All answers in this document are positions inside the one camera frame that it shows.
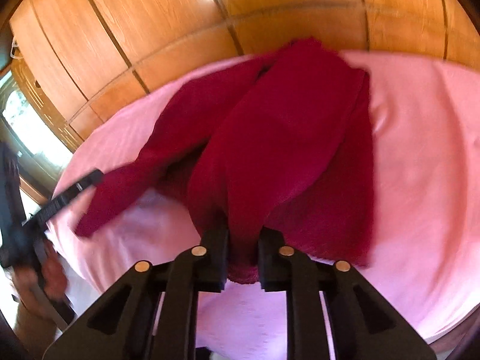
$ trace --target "person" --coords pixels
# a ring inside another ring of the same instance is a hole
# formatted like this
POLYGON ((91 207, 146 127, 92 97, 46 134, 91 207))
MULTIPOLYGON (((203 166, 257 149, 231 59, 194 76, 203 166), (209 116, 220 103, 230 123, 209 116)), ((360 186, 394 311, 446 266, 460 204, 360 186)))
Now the person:
MULTIPOLYGON (((65 296, 67 276, 57 252, 48 240, 45 241, 45 251, 47 257, 42 265, 42 275, 46 284, 45 293, 52 300, 60 300, 65 296)), ((53 342, 57 327, 30 290, 38 280, 33 268, 15 267, 12 279, 20 298, 13 330, 32 357, 35 360, 41 360, 46 349, 53 342)))
MULTIPOLYGON (((370 265, 359 270, 424 339, 450 331, 461 337, 456 327, 480 303, 480 75, 413 55, 343 56, 371 73, 376 228, 370 265)), ((117 112, 76 151, 57 191, 92 168, 106 172, 134 161, 183 83, 245 58, 193 71, 117 112)), ((85 191, 49 228, 56 250, 99 293, 136 261, 165 263, 199 242, 186 208, 152 190, 91 239, 80 239, 73 229, 91 197, 85 191)), ((200 295, 197 346, 233 360, 285 359, 285 295, 231 281, 221 294, 200 295)))

